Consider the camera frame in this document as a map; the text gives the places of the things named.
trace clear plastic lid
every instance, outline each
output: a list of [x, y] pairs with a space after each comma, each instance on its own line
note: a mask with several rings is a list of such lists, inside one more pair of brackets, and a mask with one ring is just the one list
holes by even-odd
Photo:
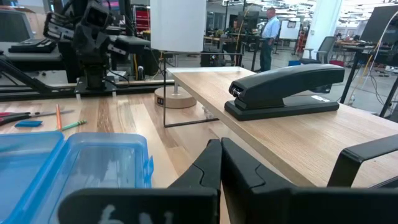
[[0, 223], [12, 223], [39, 184], [61, 132], [0, 135]]
[[150, 188], [153, 160], [137, 134], [78, 133], [55, 148], [13, 223], [58, 223], [60, 202], [85, 188]]

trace light wood tabletop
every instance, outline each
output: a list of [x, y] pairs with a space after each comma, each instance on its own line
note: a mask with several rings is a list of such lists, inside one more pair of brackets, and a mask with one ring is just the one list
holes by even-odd
[[[79, 132], [131, 133], [144, 136], [147, 139], [148, 154], [154, 157], [153, 188], [168, 187], [192, 165], [210, 139], [223, 137], [230, 138], [262, 164], [284, 177], [221, 121], [164, 128], [163, 107], [155, 104], [153, 93], [120, 95], [116, 99], [112, 97], [82, 98], [80, 102], [75, 98], [10, 101], [0, 103], [0, 111], [54, 112], [56, 104], [60, 105], [61, 110], [74, 110], [73, 113], [62, 114], [64, 125], [82, 119], [87, 120], [84, 125], [64, 131], [65, 139]], [[185, 109], [167, 109], [166, 112], [167, 124], [205, 118], [203, 105], [200, 103]], [[16, 128], [14, 127], [16, 122], [5, 124], [0, 126], [0, 134], [54, 131], [57, 128], [55, 115], [31, 120], [41, 120], [43, 123], [38, 128]], [[220, 223], [229, 224], [223, 190], [221, 191], [220, 212]]]
[[[398, 124], [340, 105], [338, 111], [239, 122], [224, 110], [233, 80], [253, 72], [240, 67], [168, 68], [174, 79], [240, 138], [297, 185], [326, 186], [346, 147], [398, 134]], [[398, 175], [398, 153], [365, 162], [353, 187]]]
[[221, 37], [203, 37], [206, 40], [215, 40], [215, 41], [222, 41], [222, 42], [236, 42], [237, 40], [235, 38], [221, 38]]

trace lamp base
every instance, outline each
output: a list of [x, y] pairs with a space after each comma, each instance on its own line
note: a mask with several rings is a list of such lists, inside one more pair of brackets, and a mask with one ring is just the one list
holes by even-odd
[[[155, 90], [155, 104], [159, 106], [164, 105], [163, 97], [164, 88], [158, 88]], [[185, 91], [182, 87], [178, 88], [178, 93], [175, 94], [174, 86], [166, 87], [166, 107], [167, 108], [188, 108], [195, 106], [197, 101], [191, 94]]]

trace lamp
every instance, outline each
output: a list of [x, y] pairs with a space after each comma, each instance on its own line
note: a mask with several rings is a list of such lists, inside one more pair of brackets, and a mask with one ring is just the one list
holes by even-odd
[[[153, 49], [171, 52], [201, 52], [206, 26], [206, 0], [150, 0], [151, 37]], [[155, 91], [155, 103], [163, 106], [164, 89]], [[166, 107], [186, 108], [196, 100], [175, 84], [166, 87]]]

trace white lampshade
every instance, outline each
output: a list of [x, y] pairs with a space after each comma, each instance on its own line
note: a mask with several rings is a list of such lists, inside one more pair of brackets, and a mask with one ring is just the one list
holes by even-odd
[[150, 0], [150, 46], [157, 50], [201, 52], [206, 0]]

